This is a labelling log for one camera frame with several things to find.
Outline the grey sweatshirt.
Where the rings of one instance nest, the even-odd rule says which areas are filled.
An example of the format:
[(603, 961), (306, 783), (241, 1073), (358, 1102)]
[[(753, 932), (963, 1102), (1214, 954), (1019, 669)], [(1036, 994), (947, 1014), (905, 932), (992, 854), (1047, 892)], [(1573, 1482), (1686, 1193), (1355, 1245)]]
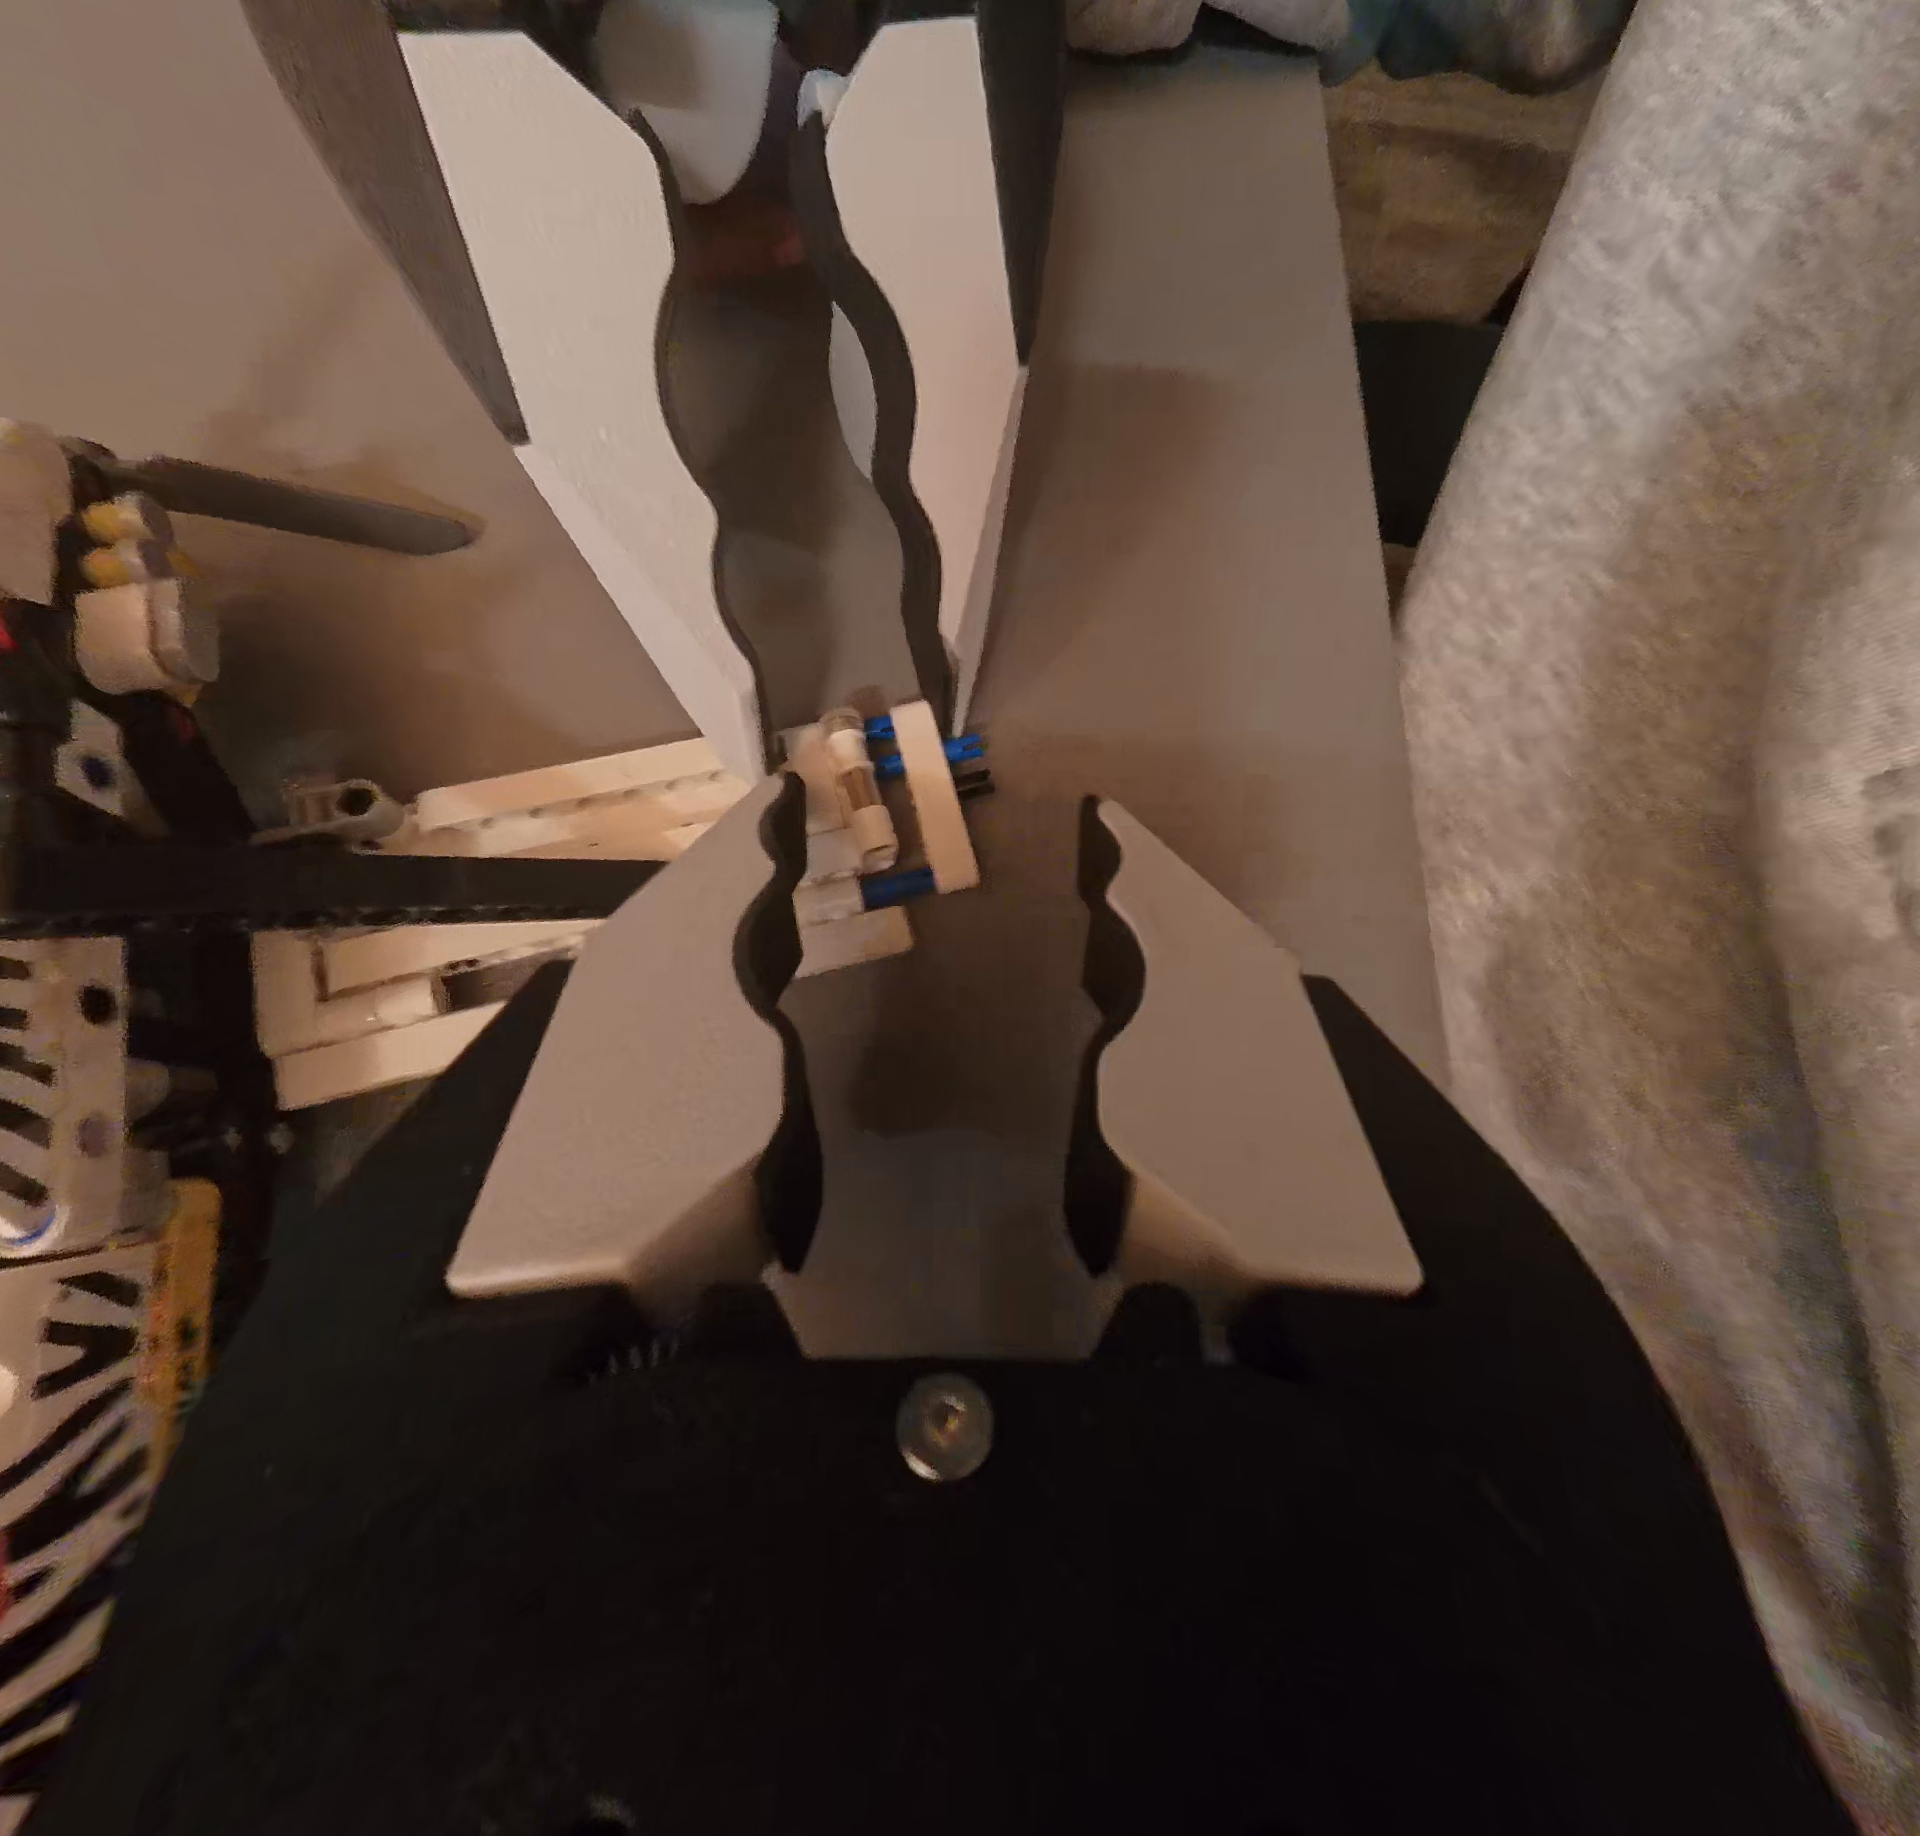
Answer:
[(1400, 625), (1454, 1089), (1917, 1829), (1917, 0), (1638, 0)]

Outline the zebra striped lego plane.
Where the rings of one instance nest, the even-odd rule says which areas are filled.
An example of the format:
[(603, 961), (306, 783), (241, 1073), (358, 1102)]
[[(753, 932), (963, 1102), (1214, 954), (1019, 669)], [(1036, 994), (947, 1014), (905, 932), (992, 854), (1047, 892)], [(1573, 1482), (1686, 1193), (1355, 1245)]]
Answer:
[(429, 856), (663, 866), (744, 783), (703, 740), (253, 825), (197, 697), (178, 517), (436, 554), (453, 517), (5, 421), (5, 1635), (103, 1606), (238, 1312), (279, 1115), (436, 1073), (586, 918)]

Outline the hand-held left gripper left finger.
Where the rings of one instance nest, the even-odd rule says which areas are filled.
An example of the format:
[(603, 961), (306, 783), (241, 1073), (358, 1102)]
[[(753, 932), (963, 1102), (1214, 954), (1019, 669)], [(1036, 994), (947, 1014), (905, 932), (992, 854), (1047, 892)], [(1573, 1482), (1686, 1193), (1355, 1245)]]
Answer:
[(453, 1297), (703, 1297), (803, 1269), (822, 1142), (781, 994), (806, 793), (759, 783), (576, 950), (494, 1149)]

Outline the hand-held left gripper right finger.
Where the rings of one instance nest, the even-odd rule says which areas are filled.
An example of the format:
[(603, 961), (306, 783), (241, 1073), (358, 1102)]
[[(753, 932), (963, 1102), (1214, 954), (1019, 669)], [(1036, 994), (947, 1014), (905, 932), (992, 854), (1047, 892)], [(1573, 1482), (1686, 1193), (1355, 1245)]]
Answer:
[(1064, 1137), (1084, 1277), (1173, 1286), (1207, 1322), (1262, 1289), (1415, 1297), (1307, 975), (1120, 804), (1077, 825), (1080, 994), (1094, 1014)]

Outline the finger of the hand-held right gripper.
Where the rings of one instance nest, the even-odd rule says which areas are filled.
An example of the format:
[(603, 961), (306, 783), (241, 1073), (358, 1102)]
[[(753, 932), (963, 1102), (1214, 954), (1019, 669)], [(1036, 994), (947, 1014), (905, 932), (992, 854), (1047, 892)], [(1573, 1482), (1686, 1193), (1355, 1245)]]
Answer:
[(979, 20), (893, 20), (848, 78), (803, 71), (789, 187), (836, 415), (900, 544), (917, 688), (966, 724), (1030, 379)]
[(518, 466), (703, 743), (767, 777), (759, 662), (715, 585), (721, 517), (663, 407), (676, 187), (523, 33), (396, 33), (518, 407)]

